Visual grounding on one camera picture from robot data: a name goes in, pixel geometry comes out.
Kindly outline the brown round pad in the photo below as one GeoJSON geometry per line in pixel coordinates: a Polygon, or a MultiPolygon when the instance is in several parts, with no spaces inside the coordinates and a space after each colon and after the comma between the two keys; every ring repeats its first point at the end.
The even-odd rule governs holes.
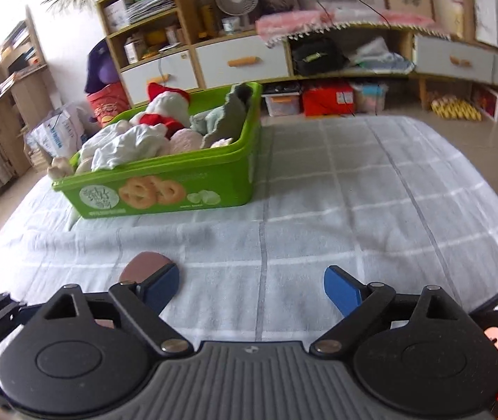
{"type": "MultiPolygon", "coordinates": [[[[180,287],[180,271],[175,262],[157,252],[144,251],[136,255],[121,272],[115,285],[123,285],[157,316],[162,314],[180,287]]],[[[109,303],[92,303],[89,309],[94,321],[109,329],[120,328],[118,312],[111,307],[109,290],[95,293],[97,300],[109,303]]]]}

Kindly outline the white cloth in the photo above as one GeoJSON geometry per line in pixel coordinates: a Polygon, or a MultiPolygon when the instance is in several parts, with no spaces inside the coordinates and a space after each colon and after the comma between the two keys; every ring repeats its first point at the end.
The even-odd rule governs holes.
{"type": "Polygon", "coordinates": [[[156,125],[132,125],[128,120],[109,124],[84,143],[79,152],[76,175],[112,170],[126,163],[170,154],[167,128],[156,125]]]}

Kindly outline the pink plush toy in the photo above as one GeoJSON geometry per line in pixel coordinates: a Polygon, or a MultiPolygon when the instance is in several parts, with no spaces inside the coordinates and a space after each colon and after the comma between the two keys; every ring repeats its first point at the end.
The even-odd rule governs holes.
{"type": "Polygon", "coordinates": [[[181,129],[169,140],[165,154],[178,155],[205,149],[204,137],[192,129],[181,129]]]}

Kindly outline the red white santa plush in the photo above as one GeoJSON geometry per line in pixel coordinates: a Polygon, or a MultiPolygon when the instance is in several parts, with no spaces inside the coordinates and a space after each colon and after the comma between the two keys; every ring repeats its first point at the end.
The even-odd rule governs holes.
{"type": "Polygon", "coordinates": [[[162,124],[166,128],[166,138],[190,125],[188,114],[190,94],[182,89],[162,84],[150,83],[147,86],[149,104],[142,112],[130,119],[133,126],[162,124]]]}

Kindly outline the mint green fluffy towel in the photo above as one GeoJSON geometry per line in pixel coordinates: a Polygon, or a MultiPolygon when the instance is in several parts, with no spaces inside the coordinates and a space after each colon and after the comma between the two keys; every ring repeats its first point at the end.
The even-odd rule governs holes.
{"type": "Polygon", "coordinates": [[[240,137],[253,96],[248,84],[235,84],[221,106],[191,116],[190,128],[202,135],[201,149],[230,145],[240,137]]]}

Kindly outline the teal orange knitted plush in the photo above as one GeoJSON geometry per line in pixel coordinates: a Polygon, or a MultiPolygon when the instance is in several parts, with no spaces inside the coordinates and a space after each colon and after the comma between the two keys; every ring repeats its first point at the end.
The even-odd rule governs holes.
{"type": "Polygon", "coordinates": [[[47,175],[52,180],[58,180],[73,175],[83,175],[91,171],[92,157],[85,158],[77,167],[73,167],[65,157],[53,158],[47,175]]]}

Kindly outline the grey checked blanket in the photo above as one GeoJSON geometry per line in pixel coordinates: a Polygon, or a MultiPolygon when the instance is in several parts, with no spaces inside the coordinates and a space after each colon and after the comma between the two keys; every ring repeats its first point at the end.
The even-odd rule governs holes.
{"type": "Polygon", "coordinates": [[[241,207],[69,223],[39,181],[0,230],[0,293],[104,291],[139,253],[181,269],[164,319],[189,340],[313,341],[339,321],[328,266],[402,293],[440,285],[472,311],[498,294],[498,196],[436,131],[406,117],[266,127],[241,207]]]}

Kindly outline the green plastic storage bin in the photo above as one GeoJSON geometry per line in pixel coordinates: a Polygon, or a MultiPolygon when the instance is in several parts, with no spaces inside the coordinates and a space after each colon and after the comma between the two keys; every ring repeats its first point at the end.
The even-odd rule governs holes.
{"type": "Polygon", "coordinates": [[[86,219],[244,205],[254,191],[261,92],[259,83],[243,84],[243,124],[235,136],[212,139],[224,142],[221,147],[70,175],[54,180],[51,187],[86,219]]]}

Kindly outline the red cardboard box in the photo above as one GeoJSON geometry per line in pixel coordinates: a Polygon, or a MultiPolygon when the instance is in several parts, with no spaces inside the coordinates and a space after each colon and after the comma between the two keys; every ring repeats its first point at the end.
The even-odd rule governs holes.
{"type": "Polygon", "coordinates": [[[353,115],[356,110],[354,90],[347,83],[308,87],[302,94],[302,104],[307,118],[353,115]]]}

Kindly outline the red round bag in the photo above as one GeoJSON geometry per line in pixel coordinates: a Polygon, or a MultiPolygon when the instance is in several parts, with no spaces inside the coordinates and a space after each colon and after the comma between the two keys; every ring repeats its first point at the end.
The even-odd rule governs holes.
{"type": "Polygon", "coordinates": [[[101,127],[108,125],[112,119],[130,109],[125,89],[120,82],[108,84],[96,93],[86,96],[93,117],[101,127]]]}

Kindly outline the yellow egg tray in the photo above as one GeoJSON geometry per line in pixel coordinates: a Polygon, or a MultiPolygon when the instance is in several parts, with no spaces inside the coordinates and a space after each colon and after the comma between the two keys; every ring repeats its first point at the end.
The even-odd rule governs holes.
{"type": "Polygon", "coordinates": [[[431,110],[442,119],[482,121],[481,112],[474,105],[454,96],[433,100],[431,110]]]}

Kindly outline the wooden white TV cabinet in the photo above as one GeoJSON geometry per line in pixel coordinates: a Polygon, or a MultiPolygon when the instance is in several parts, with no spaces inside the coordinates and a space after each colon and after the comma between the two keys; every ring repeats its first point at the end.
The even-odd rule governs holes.
{"type": "Polygon", "coordinates": [[[207,41],[201,40],[201,12],[195,0],[172,0],[164,9],[113,29],[107,9],[122,0],[98,0],[97,9],[106,32],[106,42],[117,74],[128,96],[137,105],[147,100],[147,86],[157,83],[186,91],[217,88],[238,82],[274,83],[303,79],[293,69],[290,41],[315,36],[328,36],[336,44],[355,41],[360,32],[385,35],[397,44],[397,52],[409,61],[409,68],[395,65],[369,67],[366,63],[345,66],[338,71],[320,74],[333,77],[418,77],[462,80],[498,87],[498,51],[447,37],[421,32],[382,28],[347,28],[314,33],[301,39],[289,39],[268,47],[257,35],[255,26],[240,33],[221,33],[207,41]],[[125,55],[128,40],[144,39],[150,29],[165,30],[176,26],[183,35],[169,51],[159,52],[136,63],[125,55]]]}

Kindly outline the black bag on shelf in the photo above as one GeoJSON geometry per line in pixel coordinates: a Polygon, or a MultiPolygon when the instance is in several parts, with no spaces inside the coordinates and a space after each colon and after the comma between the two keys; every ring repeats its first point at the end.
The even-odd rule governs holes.
{"type": "Polygon", "coordinates": [[[298,75],[313,76],[343,69],[349,58],[336,41],[328,36],[315,36],[290,41],[293,69],[298,75]]]}

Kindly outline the wooden bookshelf desk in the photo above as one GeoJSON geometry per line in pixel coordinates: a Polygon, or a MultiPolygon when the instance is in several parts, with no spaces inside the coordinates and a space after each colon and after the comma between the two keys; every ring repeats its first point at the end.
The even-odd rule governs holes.
{"type": "Polygon", "coordinates": [[[33,167],[25,136],[54,110],[55,91],[27,9],[0,44],[0,155],[17,177],[33,167]]]}

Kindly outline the pink fringed cloth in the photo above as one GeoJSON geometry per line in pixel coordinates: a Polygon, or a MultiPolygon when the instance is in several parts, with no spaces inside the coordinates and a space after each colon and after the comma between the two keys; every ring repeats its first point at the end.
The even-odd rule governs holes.
{"type": "Polygon", "coordinates": [[[410,30],[447,37],[447,33],[433,19],[390,9],[336,9],[334,12],[325,12],[323,9],[296,10],[265,15],[255,22],[257,35],[268,47],[289,39],[347,28],[410,30]]]}

